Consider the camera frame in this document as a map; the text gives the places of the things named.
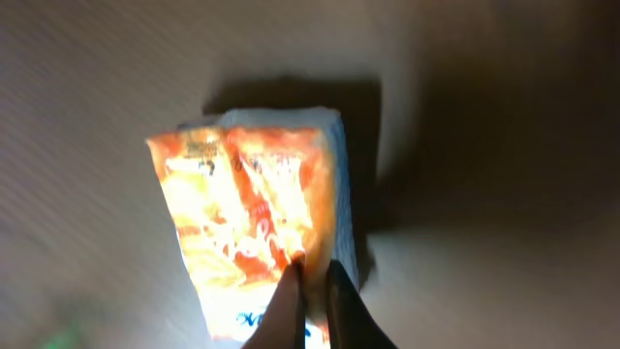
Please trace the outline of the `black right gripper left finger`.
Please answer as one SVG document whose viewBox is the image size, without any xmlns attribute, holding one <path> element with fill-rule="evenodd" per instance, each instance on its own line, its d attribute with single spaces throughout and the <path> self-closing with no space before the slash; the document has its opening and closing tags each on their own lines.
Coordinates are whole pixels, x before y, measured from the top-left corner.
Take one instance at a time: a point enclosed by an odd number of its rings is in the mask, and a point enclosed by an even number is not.
<svg viewBox="0 0 620 349">
<path fill-rule="evenodd" d="M 293 262 L 284 270 L 261 323 L 242 348 L 304 349 L 305 309 L 302 264 Z"/>
</svg>

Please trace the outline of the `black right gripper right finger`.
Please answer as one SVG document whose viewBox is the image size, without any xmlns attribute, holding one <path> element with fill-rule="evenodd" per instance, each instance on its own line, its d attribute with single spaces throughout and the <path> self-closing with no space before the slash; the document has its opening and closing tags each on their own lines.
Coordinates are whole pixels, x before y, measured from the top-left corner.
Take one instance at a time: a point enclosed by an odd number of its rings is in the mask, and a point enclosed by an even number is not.
<svg viewBox="0 0 620 349">
<path fill-rule="evenodd" d="M 326 317 L 332 349 L 396 349 L 364 305 L 342 264 L 326 273 Z"/>
</svg>

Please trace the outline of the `orange juice carton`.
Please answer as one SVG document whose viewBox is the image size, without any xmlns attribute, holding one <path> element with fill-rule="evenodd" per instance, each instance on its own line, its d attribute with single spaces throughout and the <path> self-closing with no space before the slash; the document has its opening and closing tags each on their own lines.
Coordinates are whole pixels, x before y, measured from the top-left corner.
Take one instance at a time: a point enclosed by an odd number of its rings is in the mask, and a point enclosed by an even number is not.
<svg viewBox="0 0 620 349">
<path fill-rule="evenodd" d="M 358 282 L 338 111 L 245 109 L 147 140 L 212 348 L 256 331 L 285 268 L 317 288 L 338 261 Z"/>
</svg>

